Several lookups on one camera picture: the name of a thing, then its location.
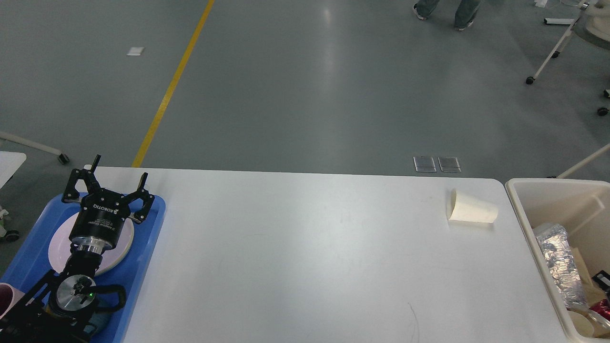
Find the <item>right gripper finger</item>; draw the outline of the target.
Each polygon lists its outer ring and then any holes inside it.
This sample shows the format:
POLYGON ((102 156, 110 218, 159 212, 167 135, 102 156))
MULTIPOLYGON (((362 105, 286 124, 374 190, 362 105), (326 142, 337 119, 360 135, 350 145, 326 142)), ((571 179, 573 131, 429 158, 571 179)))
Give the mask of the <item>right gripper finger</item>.
POLYGON ((606 271, 599 271, 592 276, 593 282, 595 282, 600 289, 610 288, 610 274, 606 271))

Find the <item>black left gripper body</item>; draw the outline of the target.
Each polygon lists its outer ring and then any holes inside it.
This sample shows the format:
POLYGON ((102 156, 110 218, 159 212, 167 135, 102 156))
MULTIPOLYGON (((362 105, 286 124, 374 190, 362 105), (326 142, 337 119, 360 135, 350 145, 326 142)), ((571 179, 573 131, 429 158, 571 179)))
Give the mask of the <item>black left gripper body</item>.
POLYGON ((78 217, 70 232, 70 243, 78 251, 98 255, 116 248, 130 214, 126 195, 110 190, 79 198, 78 217))

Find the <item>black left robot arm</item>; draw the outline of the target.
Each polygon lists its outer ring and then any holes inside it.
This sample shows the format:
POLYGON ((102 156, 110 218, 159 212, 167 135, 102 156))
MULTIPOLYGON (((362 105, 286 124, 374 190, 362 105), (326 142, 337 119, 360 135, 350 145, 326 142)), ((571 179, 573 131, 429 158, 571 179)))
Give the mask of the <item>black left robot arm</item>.
POLYGON ((63 203, 79 205, 63 269, 50 269, 26 293, 12 290, 1 302, 2 342, 88 343, 103 319, 126 306, 124 286, 100 284, 95 276, 104 254, 120 245, 125 224, 147 219, 155 196, 145 188, 147 173, 128 194, 101 187, 94 175, 100 158, 72 170, 61 196, 63 203))

